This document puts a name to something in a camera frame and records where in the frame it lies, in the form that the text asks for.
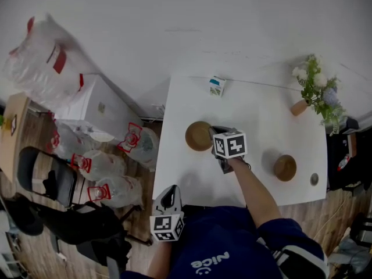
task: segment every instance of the wooden vase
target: wooden vase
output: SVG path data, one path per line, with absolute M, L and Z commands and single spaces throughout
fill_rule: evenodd
M 309 105 L 307 104 L 306 100 L 300 100 L 296 104 L 292 105 L 291 107 L 291 113 L 294 116 L 298 116 L 299 114 L 302 114 L 308 107 Z

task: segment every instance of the navy blue shirt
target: navy blue shirt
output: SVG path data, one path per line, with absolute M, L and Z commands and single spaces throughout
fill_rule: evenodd
M 298 246 L 324 260 L 318 243 L 292 219 L 275 219 L 255 227 L 249 211 L 216 207 L 186 218 L 180 239 L 172 244 L 168 278 L 270 278 L 282 275 L 274 251 Z M 263 238 L 266 246 L 257 242 Z M 121 279 L 149 278 L 126 271 Z

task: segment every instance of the sleeve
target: sleeve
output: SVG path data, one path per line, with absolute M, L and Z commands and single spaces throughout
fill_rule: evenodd
M 257 231 L 261 242 L 272 251 L 283 278 L 303 278 L 303 270 L 309 278 L 328 278 L 328 259 L 321 246 L 293 219 L 270 220 Z
M 125 271 L 120 275 L 120 279 L 153 279 L 140 273 Z

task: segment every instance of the wooden bowl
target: wooden bowl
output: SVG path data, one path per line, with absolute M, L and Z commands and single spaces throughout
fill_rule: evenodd
M 210 125 L 204 121 L 192 123 L 186 130 L 185 139 L 187 145 L 195 151 L 205 151 L 212 146 L 209 136 Z
M 282 155 L 274 164 L 274 174 L 280 181 L 288 182 L 293 179 L 297 171 L 297 164 L 291 155 Z

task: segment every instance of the white box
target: white box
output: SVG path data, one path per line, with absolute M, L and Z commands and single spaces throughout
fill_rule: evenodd
M 234 130 L 213 136 L 214 151 L 223 158 L 233 158 L 248 153 L 245 133 Z
M 184 213 L 173 215 L 150 216 L 150 229 L 159 242 L 178 241 L 185 226 Z
M 56 119 L 69 126 L 108 133 L 118 141 L 124 141 L 129 122 L 143 125 L 143 121 L 99 75 L 84 75 L 84 86 L 71 104 L 55 113 Z
M 209 80 L 209 93 L 214 96 L 222 96 L 226 80 L 219 77 L 213 77 Z

